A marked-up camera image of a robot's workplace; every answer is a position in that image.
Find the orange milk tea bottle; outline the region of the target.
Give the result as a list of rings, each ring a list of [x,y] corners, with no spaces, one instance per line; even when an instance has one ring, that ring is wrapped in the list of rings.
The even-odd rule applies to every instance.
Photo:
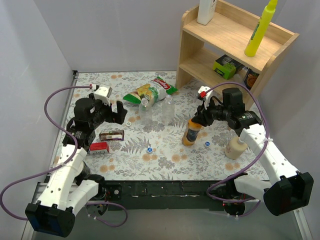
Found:
[[[193,122],[191,119],[187,123],[186,131],[182,137],[182,144],[184,146],[192,146],[198,137],[200,130],[202,129],[202,125],[199,123]]]

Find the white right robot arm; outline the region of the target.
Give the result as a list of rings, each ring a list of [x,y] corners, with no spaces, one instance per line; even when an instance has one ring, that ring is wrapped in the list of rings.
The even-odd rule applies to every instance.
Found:
[[[192,122],[203,127],[210,126],[214,121],[227,122],[240,143],[247,144],[255,154],[255,159],[245,168],[210,186],[206,191],[210,198],[218,199],[211,194],[211,190],[230,182],[226,186],[230,198],[237,199],[245,194],[250,200],[263,202],[274,216],[309,204],[313,177],[308,172],[300,172],[281,153],[270,138],[265,116],[245,109],[239,88],[225,88],[222,101],[215,104],[217,98],[213,95],[213,89],[201,86],[198,99],[202,105],[197,107]]]

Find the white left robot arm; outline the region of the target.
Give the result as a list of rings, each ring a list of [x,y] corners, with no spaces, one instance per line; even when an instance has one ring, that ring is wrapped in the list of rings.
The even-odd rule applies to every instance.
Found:
[[[66,125],[58,169],[51,173],[36,203],[25,209],[34,231],[65,238],[88,201],[106,199],[104,177],[92,174],[84,160],[101,124],[124,123],[128,111],[121,101],[117,101],[116,107],[114,112],[111,104],[89,97],[76,101],[74,116]]]

